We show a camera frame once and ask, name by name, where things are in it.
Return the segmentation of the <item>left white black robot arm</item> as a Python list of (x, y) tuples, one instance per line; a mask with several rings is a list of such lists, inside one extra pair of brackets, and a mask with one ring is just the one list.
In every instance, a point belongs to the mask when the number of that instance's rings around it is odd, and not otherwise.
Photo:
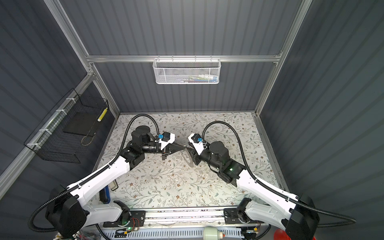
[(46, 219), (64, 237), (103, 222), (131, 227), (134, 221), (129, 207), (123, 202), (114, 201), (95, 207), (88, 202), (116, 178), (137, 167), (145, 159), (146, 153), (160, 154), (165, 160), (167, 156), (184, 150), (185, 146), (175, 143), (175, 139), (172, 133), (153, 136), (148, 126), (137, 127), (132, 132), (132, 140), (123, 145), (112, 161), (67, 188), (60, 186), (52, 192), (54, 200), (47, 206)]

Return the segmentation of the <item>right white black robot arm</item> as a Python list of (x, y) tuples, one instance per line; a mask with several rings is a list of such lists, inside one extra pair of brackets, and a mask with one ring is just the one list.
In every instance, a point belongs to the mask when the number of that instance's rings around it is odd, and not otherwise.
[(188, 151), (195, 164), (207, 163), (210, 170), (225, 183), (246, 190), (264, 201), (264, 204), (258, 204), (250, 198), (244, 198), (237, 206), (237, 216), (241, 222), (267, 223), (284, 230), (292, 240), (313, 239), (319, 215), (294, 204), (296, 195), (251, 175), (244, 165), (230, 158), (228, 149), (220, 141), (208, 144), (198, 138), (191, 140), (189, 145)]

